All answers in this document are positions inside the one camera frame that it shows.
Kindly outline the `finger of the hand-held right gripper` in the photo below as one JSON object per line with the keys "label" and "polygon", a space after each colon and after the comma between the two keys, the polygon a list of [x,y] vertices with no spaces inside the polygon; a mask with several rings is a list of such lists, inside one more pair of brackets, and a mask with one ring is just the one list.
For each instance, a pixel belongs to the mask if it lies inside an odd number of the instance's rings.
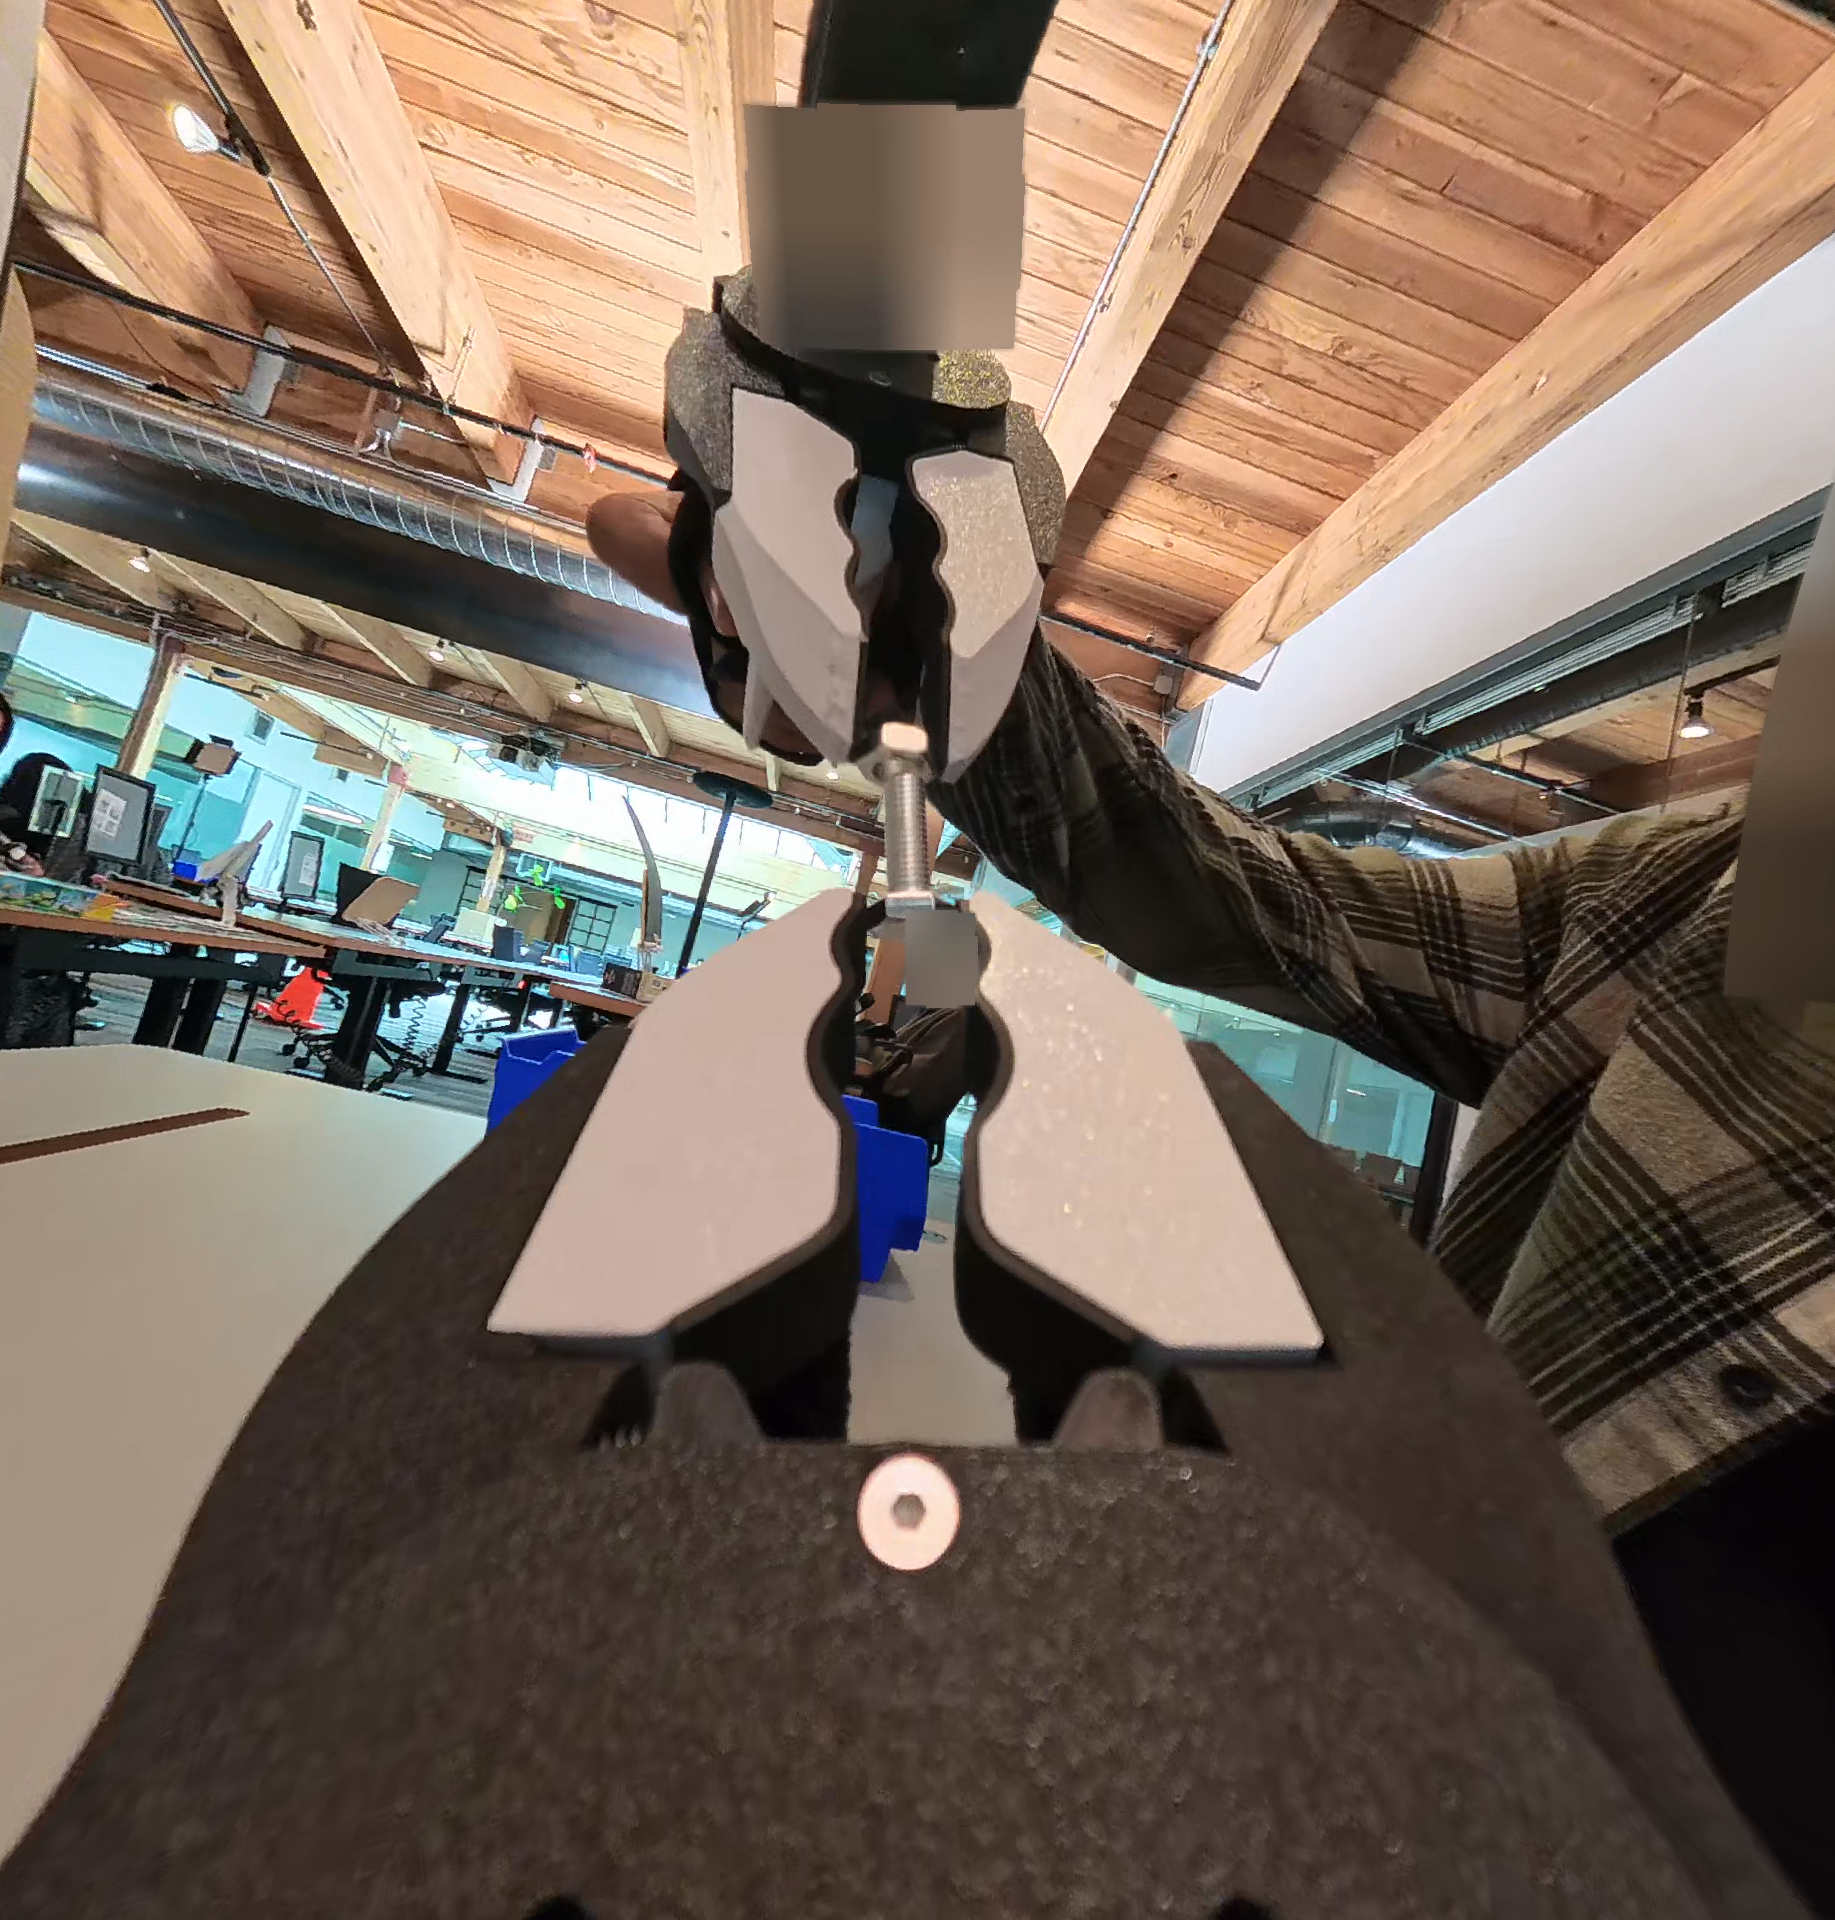
{"label": "finger of the hand-held right gripper", "polygon": [[746,654],[741,734],[780,713],[814,761],[853,756],[867,630],[852,594],[845,500],[855,444],[784,396],[732,396],[732,490],[714,515],[712,569]]}
{"label": "finger of the hand-held right gripper", "polygon": [[931,578],[946,611],[933,663],[937,779],[978,761],[1012,704],[1041,603],[1029,516],[1015,466],[976,451],[934,451],[908,466],[908,487],[940,532]]}

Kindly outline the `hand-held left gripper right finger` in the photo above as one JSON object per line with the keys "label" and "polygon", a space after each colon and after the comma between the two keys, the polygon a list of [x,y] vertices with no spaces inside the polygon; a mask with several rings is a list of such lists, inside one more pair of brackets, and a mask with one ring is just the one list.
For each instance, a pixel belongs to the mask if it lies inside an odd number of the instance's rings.
{"label": "hand-held left gripper right finger", "polygon": [[962,1248],[1163,1361],[1305,1363],[1322,1330],[1165,1011],[994,894],[980,1011],[996,1082],[962,1169]]}

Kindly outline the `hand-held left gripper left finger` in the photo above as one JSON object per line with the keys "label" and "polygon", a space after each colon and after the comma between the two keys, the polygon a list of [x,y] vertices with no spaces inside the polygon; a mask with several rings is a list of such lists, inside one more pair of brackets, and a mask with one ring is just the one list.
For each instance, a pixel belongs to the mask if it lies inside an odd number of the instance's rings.
{"label": "hand-held left gripper left finger", "polygon": [[489,1313],[666,1363],[799,1363],[847,1329],[858,1169],[840,1082],[867,913],[814,896],[634,1022]]}

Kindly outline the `blue plastic bin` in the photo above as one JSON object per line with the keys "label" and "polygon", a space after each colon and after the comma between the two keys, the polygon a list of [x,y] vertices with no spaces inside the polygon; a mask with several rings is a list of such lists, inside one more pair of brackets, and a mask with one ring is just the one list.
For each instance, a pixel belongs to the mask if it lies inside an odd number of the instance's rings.
{"label": "blue plastic bin", "polygon": [[[571,1027],[508,1039],[500,1048],[490,1080],[487,1129],[511,1117],[583,1045]],[[895,1252],[914,1252],[925,1244],[928,1143],[881,1126],[880,1104],[873,1097],[847,1091],[845,1109],[858,1143],[859,1282],[873,1285],[881,1283]]]}

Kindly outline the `silver hex bolt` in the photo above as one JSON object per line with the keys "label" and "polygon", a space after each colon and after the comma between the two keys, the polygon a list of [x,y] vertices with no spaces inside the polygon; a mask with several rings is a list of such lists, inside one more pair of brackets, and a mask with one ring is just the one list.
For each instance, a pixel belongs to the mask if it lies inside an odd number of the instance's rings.
{"label": "silver hex bolt", "polygon": [[928,843],[928,737],[914,723],[884,723],[874,751],[861,761],[881,788],[884,894],[933,889]]}

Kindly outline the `person's right forearm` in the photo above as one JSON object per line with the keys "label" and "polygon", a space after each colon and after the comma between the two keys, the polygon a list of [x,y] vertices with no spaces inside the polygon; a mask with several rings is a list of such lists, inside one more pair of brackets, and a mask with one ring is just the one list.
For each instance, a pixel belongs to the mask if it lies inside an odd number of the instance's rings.
{"label": "person's right forearm", "polygon": [[1176,771],[1046,639],[943,816],[1087,943],[1482,1104],[1559,1010],[1703,908],[1742,814],[1621,819],[1515,853],[1291,834]]}

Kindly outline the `person's right hand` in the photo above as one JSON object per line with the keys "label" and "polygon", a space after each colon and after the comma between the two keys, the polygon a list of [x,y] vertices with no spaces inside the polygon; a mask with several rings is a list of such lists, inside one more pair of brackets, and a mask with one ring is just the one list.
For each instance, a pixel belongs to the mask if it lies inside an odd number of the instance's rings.
{"label": "person's right hand", "polygon": [[717,580],[712,534],[709,503],[686,478],[663,493],[609,493],[588,512],[597,560],[688,622],[709,681],[741,681],[748,654]]}

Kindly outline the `black floor lamp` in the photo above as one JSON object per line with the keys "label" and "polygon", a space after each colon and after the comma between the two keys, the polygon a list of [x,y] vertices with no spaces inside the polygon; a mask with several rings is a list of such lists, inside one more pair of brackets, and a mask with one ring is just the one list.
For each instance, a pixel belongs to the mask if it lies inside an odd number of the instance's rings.
{"label": "black floor lamp", "polygon": [[698,773],[697,788],[698,788],[698,794],[704,794],[705,797],[717,802],[717,828],[714,828],[709,850],[708,850],[708,857],[705,857],[705,864],[702,870],[702,880],[694,892],[691,921],[686,925],[686,939],[680,950],[680,961],[675,964],[677,977],[688,974],[688,968],[693,964],[697,941],[698,941],[704,918],[705,918],[705,908],[709,904],[709,892],[717,880],[717,869],[719,869],[723,848],[727,844],[733,816],[738,814],[740,808],[741,810],[758,810],[758,812],[768,810],[768,808],[772,808],[772,800],[774,800],[774,796],[768,788],[754,787],[746,781],[738,781],[727,773]]}

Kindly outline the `wooden office desk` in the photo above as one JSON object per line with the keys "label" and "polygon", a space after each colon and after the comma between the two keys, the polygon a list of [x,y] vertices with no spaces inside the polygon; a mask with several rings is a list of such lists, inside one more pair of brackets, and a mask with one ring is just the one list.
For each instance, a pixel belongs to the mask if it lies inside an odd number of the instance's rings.
{"label": "wooden office desk", "polygon": [[109,918],[0,904],[0,1051],[11,1037],[17,986],[36,976],[109,974],[150,982],[139,1045],[205,1054],[226,989],[274,989],[288,967],[349,964],[355,980],[420,980],[438,956],[338,925],[272,931],[200,916],[121,911]]}

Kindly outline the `person's plaid shirt torso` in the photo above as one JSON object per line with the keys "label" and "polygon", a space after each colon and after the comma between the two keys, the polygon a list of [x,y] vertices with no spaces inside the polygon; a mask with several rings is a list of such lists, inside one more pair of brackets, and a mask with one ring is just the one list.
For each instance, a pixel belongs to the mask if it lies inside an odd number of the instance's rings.
{"label": "person's plaid shirt torso", "polygon": [[1432,1250],[1614,1532],[1835,1415],[1835,1011],[1726,994],[1742,828],[1436,869],[1507,1022]]}

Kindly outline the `black computer monitor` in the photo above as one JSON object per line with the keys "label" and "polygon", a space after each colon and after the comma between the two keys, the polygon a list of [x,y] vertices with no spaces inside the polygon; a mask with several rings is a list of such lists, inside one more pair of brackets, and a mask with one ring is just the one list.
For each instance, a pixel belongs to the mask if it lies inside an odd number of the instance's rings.
{"label": "black computer monitor", "polygon": [[83,850],[90,870],[134,870],[152,846],[157,788],[114,767],[90,785]]}

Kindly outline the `silver air duct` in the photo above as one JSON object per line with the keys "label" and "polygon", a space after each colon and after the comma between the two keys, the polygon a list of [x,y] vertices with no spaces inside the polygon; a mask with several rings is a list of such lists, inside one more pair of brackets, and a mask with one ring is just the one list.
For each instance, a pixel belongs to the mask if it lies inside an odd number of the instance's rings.
{"label": "silver air duct", "polygon": [[316,438],[81,377],[40,376],[35,421],[102,452],[205,476],[343,524],[672,623],[675,613],[593,558],[580,526],[438,473],[376,464]]}

